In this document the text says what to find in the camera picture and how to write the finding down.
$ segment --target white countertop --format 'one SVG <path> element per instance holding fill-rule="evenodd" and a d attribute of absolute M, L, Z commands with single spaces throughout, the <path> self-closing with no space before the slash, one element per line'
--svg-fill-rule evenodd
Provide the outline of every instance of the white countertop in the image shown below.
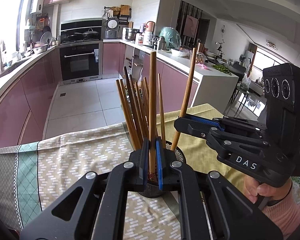
<path fill-rule="evenodd" d="M 50 47 L 46 52 L 41 54 L 34 54 L 29 57 L 27 61 L 22 63 L 19 67 L 14 69 L 11 73 L 6 74 L 5 76 L 0 77 L 0 97 L 1 95 L 7 90 L 7 88 L 19 78 L 19 76 L 26 71 L 30 66 L 36 63 L 40 58 L 44 55 L 48 54 L 49 52 L 53 51 L 56 46 Z"/>
<path fill-rule="evenodd" d="M 191 60 L 189 58 L 183 58 L 183 57 L 174 57 L 172 56 L 171 53 L 165 52 L 163 50 L 155 50 L 151 49 L 147 46 L 142 46 L 142 45 L 136 45 L 134 41 L 126 41 L 122 39 L 109 39 L 109 40 L 103 40 L 104 43 L 106 42 L 121 42 L 127 45 L 130 45 L 132 47 L 135 47 L 136 49 L 139 49 L 141 51 L 144 51 L 146 53 L 156 51 L 157 52 L 157 58 L 161 59 L 162 61 L 167 62 L 168 64 L 182 70 L 185 73 L 189 74 L 190 71 L 190 65 L 191 65 Z M 229 77 L 229 78 L 238 78 L 236 75 L 232 74 L 231 76 L 225 73 L 222 73 L 216 69 L 214 69 L 211 63 L 205 63 L 205 65 L 208 67 L 208 69 L 204 69 L 202 67 L 199 67 L 196 65 L 194 69 L 194 77 L 201 81 L 203 76 L 224 76 L 224 77 Z"/>

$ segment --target camera lens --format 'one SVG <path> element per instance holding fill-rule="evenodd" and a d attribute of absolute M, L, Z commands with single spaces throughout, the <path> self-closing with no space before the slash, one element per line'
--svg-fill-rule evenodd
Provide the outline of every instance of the camera lens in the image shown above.
<path fill-rule="evenodd" d="M 270 92 L 270 84 L 269 84 L 269 80 L 268 79 L 266 79 L 265 87 L 266 87 L 266 92 L 269 93 Z"/>
<path fill-rule="evenodd" d="M 283 98 L 288 99 L 290 96 L 290 85 L 286 79 L 282 81 L 281 89 Z"/>
<path fill-rule="evenodd" d="M 272 95 L 277 98 L 279 96 L 279 82 L 276 78 L 273 78 L 271 81 L 271 90 Z"/>

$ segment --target black mesh cup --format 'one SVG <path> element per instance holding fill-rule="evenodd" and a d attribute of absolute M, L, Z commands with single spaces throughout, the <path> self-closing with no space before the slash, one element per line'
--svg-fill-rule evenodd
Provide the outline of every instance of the black mesh cup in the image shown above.
<path fill-rule="evenodd" d="M 171 146 L 172 146 L 172 143 L 169 141 L 166 141 L 166 149 L 170 150 Z M 175 153 L 178 161 L 180 161 L 182 163 L 186 163 L 186 157 L 179 147 L 176 148 L 174 153 Z M 159 190 L 158 183 L 148 181 L 146 189 L 143 192 L 138 192 L 138 193 L 147 198 L 157 198 L 157 197 L 162 196 L 165 192 Z"/>

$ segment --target oven handle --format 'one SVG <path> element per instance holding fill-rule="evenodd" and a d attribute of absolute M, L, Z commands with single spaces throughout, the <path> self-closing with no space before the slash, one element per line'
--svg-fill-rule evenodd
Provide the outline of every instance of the oven handle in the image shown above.
<path fill-rule="evenodd" d="M 91 52 L 91 53 L 77 54 L 77 55 L 64 56 L 64 57 L 75 57 L 75 56 L 91 55 L 91 54 L 94 54 L 94 51 L 93 51 L 93 52 Z"/>

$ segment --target oven door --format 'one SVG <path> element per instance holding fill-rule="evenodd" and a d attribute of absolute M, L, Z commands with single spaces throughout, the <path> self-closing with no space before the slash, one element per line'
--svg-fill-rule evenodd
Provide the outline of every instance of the oven door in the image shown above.
<path fill-rule="evenodd" d="M 99 73 L 99 44 L 71 46 L 60 49 L 62 80 L 84 77 L 102 78 Z"/>

